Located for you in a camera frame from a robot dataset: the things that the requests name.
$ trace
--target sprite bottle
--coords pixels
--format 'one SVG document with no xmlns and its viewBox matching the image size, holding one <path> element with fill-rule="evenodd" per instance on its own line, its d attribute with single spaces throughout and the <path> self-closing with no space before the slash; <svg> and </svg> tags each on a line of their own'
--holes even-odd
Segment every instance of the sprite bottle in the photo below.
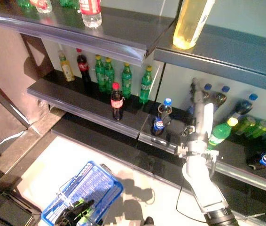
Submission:
<svg viewBox="0 0 266 226">
<path fill-rule="evenodd" d="M 123 86 L 123 97 L 129 98 L 131 95 L 131 84 L 132 84 L 132 73 L 130 65 L 125 63 L 125 67 L 122 73 L 122 86 Z"/>
<path fill-rule="evenodd" d="M 96 55 L 95 56 L 96 63 L 95 63 L 95 73 L 97 82 L 99 84 L 99 90 L 100 92 L 106 91 L 106 85 L 105 85 L 105 66 L 101 61 L 101 56 Z"/>
<path fill-rule="evenodd" d="M 144 74 L 141 81 L 141 95 L 139 97 L 139 102 L 145 104 L 149 100 L 149 93 L 152 84 L 151 77 L 152 67 L 147 66 L 146 73 Z"/>
</svg>

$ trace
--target green can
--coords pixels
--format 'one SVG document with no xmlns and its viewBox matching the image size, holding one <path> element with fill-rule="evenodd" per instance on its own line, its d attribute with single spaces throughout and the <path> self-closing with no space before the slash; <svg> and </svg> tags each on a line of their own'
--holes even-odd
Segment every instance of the green can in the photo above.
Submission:
<svg viewBox="0 0 266 226">
<path fill-rule="evenodd" d="M 234 130 L 236 131 L 235 134 L 241 135 L 246 131 L 247 128 L 253 127 L 255 124 L 255 118 L 251 116 L 243 117 L 241 122 L 234 127 Z"/>
</svg>

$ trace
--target yellow bottle cap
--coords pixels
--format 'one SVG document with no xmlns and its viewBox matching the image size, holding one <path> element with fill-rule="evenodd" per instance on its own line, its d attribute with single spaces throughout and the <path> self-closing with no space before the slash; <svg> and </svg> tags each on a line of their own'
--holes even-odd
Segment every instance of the yellow bottle cap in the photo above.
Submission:
<svg viewBox="0 0 266 226">
<path fill-rule="evenodd" d="M 150 66 L 150 65 L 147 66 L 147 71 L 148 71 L 148 72 L 151 72 L 151 71 L 152 71 L 152 66 Z"/>
<path fill-rule="evenodd" d="M 227 124 L 229 125 L 229 126 L 235 126 L 236 124 L 238 123 L 238 120 L 236 119 L 236 118 L 229 118 L 228 120 L 227 120 Z"/>
</svg>

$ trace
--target cable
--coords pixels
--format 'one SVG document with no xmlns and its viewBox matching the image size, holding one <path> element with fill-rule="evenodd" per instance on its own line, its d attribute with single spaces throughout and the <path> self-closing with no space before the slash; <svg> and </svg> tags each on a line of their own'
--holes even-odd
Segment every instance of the cable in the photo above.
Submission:
<svg viewBox="0 0 266 226">
<path fill-rule="evenodd" d="M 206 221 L 201 221 L 201 220 L 197 220 L 197 219 L 191 218 L 191 217 L 185 215 L 184 213 L 181 213 L 181 212 L 178 210 L 178 201 L 179 201 L 180 194 L 181 194 L 181 191 L 182 191 L 182 188 L 183 188 L 183 185 L 184 185 L 184 181 L 185 181 L 185 180 L 183 179 L 183 181 L 182 181 L 182 185 L 181 185 L 181 189 L 180 189 L 180 191 L 179 191 L 179 195 L 178 195 L 178 199 L 177 199 L 177 204 L 176 204 L 176 210 L 177 210 L 177 212 L 180 213 L 180 214 L 182 214 L 183 216 L 185 216 L 185 217 L 191 219 L 191 220 L 194 220 L 194 221 L 197 221 L 197 222 L 200 222 L 200 223 L 204 223 L 204 224 L 206 224 Z"/>
</svg>

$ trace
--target red bottle cap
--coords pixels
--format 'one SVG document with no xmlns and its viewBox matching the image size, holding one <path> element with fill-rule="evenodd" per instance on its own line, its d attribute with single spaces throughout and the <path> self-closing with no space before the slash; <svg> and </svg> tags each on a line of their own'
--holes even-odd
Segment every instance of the red bottle cap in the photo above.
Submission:
<svg viewBox="0 0 266 226">
<path fill-rule="evenodd" d="M 119 89 L 119 83 L 118 83 L 118 82 L 114 82 L 114 83 L 112 84 L 112 88 L 113 88 L 113 89 Z"/>
</svg>

